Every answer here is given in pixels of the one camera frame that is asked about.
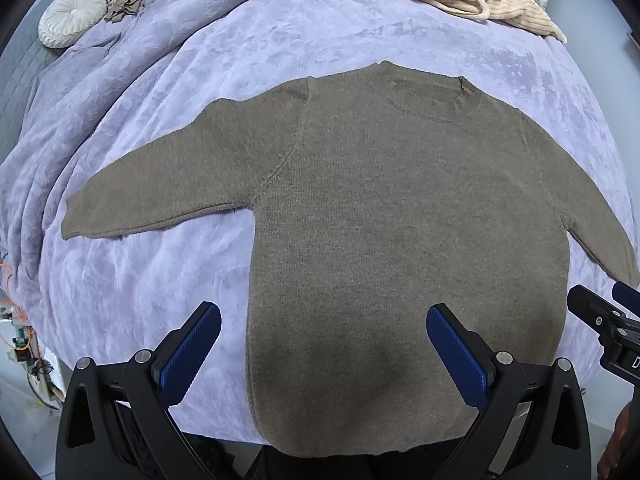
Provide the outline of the person's right hand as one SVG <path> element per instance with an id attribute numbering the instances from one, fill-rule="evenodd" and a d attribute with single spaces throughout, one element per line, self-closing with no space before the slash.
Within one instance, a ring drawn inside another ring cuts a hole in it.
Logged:
<path id="1" fill-rule="evenodd" d="M 630 414 L 632 412 L 632 402 L 629 402 L 618 414 L 613 433 L 608 439 L 608 444 L 599 460 L 597 474 L 599 479 L 608 479 L 612 472 L 620 464 L 623 457 L 623 437 L 630 427 Z"/>

